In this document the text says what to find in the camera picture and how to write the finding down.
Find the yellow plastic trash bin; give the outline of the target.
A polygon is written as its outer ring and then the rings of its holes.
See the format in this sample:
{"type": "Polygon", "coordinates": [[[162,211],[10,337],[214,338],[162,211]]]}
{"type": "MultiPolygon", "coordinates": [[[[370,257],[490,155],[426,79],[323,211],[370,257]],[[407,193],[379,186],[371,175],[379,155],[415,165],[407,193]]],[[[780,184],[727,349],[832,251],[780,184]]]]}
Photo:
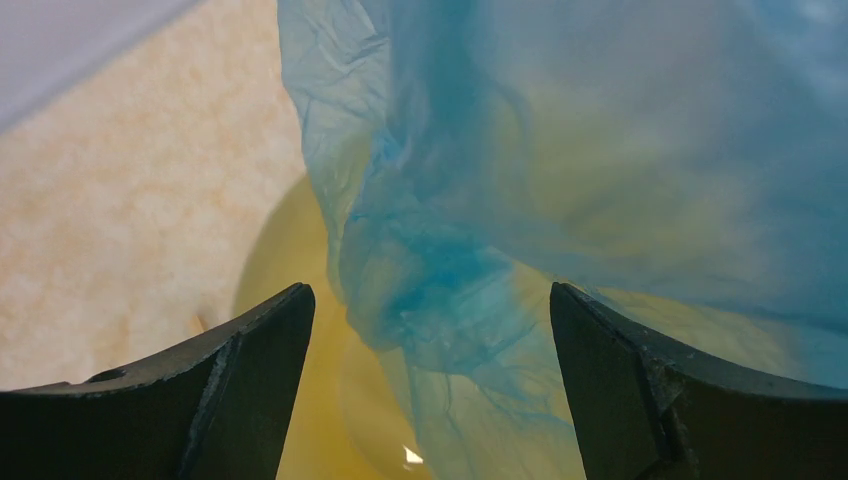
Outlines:
{"type": "Polygon", "coordinates": [[[316,298],[280,479],[429,479],[432,472],[375,354],[345,320],[326,276],[327,233],[307,177],[268,216],[239,282],[244,313],[295,282],[316,298]]]}

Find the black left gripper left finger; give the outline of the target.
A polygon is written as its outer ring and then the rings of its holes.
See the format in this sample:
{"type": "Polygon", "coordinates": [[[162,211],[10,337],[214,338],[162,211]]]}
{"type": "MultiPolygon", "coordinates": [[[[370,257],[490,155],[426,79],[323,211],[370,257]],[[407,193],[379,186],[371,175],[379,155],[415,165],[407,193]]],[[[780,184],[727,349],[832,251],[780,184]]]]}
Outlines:
{"type": "Polygon", "coordinates": [[[315,313],[296,283],[85,382],[1,395],[5,479],[272,479],[315,313]]]}

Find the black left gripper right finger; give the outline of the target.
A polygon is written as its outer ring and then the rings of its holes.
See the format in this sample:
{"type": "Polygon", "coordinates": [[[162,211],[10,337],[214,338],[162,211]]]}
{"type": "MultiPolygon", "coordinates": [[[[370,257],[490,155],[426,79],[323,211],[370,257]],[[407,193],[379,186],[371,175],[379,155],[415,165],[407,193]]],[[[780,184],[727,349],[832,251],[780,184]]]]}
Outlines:
{"type": "Polygon", "coordinates": [[[550,322],[590,479],[843,479],[847,393],[729,362],[556,283],[550,322]]]}

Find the blue plastic trash bag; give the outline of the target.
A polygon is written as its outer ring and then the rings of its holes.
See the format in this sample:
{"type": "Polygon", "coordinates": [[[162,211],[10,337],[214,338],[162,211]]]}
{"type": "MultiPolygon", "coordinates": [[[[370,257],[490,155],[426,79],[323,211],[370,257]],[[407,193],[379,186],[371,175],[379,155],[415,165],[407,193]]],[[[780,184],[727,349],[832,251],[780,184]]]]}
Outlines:
{"type": "Polygon", "coordinates": [[[436,479],[581,471],[546,298],[847,384],[843,1],[282,1],[347,321],[436,479]]]}

